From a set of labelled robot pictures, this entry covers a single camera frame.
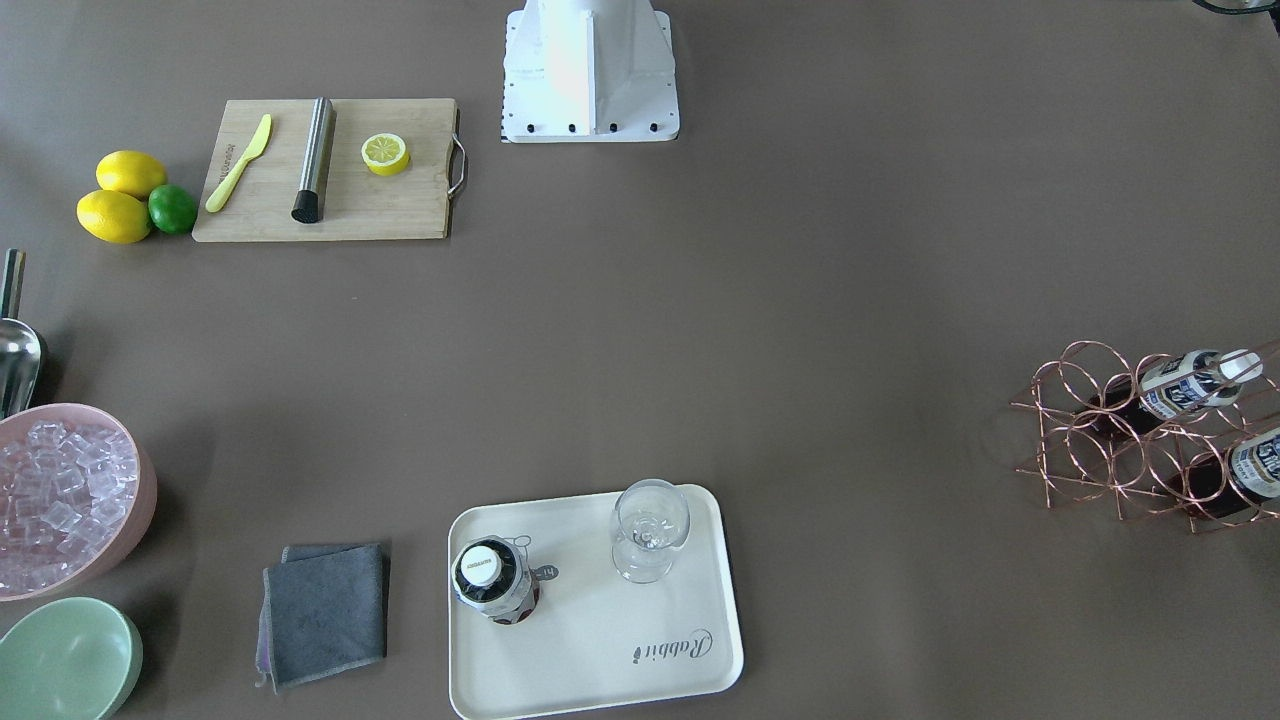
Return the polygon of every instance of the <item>tray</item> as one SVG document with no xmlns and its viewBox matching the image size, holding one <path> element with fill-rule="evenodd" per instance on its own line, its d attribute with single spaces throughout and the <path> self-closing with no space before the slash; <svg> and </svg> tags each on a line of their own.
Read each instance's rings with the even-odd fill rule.
<svg viewBox="0 0 1280 720">
<path fill-rule="evenodd" d="M 461 605 L 448 573 L 449 701 L 465 720 L 538 717 L 721 692 L 742 673 L 742 637 L 719 503 L 680 486 L 691 530 L 671 573 L 628 583 L 609 553 L 621 492 L 472 507 L 449 529 L 449 557 L 494 534 L 553 565 L 534 614 L 498 625 Z"/>
</svg>

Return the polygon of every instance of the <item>ice bowl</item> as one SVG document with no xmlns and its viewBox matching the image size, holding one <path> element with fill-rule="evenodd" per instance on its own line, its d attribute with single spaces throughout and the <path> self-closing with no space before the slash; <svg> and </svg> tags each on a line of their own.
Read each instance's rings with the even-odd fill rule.
<svg viewBox="0 0 1280 720">
<path fill-rule="evenodd" d="M 155 506 L 151 460 L 102 410 L 63 402 L 0 420 L 0 602 L 110 570 Z"/>
</svg>

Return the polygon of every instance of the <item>bottle cap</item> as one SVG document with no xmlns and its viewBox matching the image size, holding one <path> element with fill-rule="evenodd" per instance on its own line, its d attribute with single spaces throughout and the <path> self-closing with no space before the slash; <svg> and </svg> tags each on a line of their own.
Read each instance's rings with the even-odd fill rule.
<svg viewBox="0 0 1280 720">
<path fill-rule="evenodd" d="M 479 588 L 486 588 L 502 574 L 502 559 L 490 547 L 477 544 L 462 553 L 458 560 L 462 577 Z"/>
<path fill-rule="evenodd" d="M 1222 356 L 1217 372 L 1233 383 L 1247 383 L 1262 374 L 1262 359 L 1248 350 L 1235 350 Z"/>
</svg>

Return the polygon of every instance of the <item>green bowl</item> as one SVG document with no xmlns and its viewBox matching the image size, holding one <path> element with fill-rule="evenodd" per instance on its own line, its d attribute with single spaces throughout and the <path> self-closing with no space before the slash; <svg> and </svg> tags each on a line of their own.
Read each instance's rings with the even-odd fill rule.
<svg viewBox="0 0 1280 720">
<path fill-rule="evenodd" d="M 0 639 L 0 720 L 110 717 L 142 667 L 142 638 L 92 597 L 37 607 Z"/>
</svg>

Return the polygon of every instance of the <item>table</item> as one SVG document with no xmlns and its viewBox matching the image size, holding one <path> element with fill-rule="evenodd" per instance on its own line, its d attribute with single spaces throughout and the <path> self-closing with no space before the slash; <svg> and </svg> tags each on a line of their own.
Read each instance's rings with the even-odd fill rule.
<svg viewBox="0 0 1280 720">
<path fill-rule="evenodd" d="M 719 500 L 746 666 L 593 717 L 1274 716 L 1280 524 L 1046 510 L 1007 407 L 1074 340 L 1280 334 L 1270 20 L 657 8 L 678 140 L 512 146 L 515 1 L 0 6 L 0 218 L 54 357 L 37 401 L 116 415 L 160 477 L 138 550 L 73 591 L 142 633 L 119 716 L 449 717 L 449 523 L 645 477 Z M 458 100 L 448 240 L 78 227 L 106 152 L 196 192 L 228 99 L 320 95 Z M 392 553 L 387 661 L 255 688 L 262 568 L 364 541 Z"/>
</svg>

